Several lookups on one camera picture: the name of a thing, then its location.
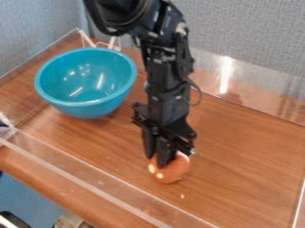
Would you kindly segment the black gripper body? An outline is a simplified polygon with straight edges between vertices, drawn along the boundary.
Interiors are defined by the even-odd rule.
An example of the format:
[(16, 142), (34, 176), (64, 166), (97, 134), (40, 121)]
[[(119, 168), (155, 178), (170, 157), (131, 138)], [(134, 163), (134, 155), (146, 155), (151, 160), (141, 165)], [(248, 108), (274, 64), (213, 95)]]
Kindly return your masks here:
[(155, 127), (158, 138), (165, 137), (177, 145), (177, 152), (190, 156), (197, 133), (187, 122), (190, 114), (190, 88), (155, 93), (147, 89), (147, 103), (134, 103), (134, 123), (143, 129)]

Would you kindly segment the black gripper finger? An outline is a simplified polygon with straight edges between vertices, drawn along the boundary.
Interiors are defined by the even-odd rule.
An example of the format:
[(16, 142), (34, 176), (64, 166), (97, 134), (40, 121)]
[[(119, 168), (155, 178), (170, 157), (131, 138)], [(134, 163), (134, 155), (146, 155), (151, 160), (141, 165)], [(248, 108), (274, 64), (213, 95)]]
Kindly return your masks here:
[(157, 148), (158, 148), (158, 155), (157, 155), (158, 167), (165, 168), (171, 162), (171, 160), (175, 159), (177, 145), (173, 141), (170, 141), (165, 137), (159, 137)]
[(149, 159), (153, 158), (157, 149), (158, 129), (155, 127), (145, 127), (142, 129), (142, 139), (145, 146), (145, 153)]

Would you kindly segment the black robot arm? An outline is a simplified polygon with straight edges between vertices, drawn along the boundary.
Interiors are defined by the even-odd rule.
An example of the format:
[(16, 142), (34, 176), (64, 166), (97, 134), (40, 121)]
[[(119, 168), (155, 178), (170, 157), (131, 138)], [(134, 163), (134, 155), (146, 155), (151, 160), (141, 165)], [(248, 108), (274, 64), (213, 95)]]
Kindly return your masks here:
[(109, 36), (125, 34), (141, 49), (147, 71), (147, 103), (134, 104), (146, 156), (163, 168), (179, 153), (190, 156), (197, 133), (187, 123), (194, 59), (190, 30), (170, 0), (83, 0), (95, 27)]

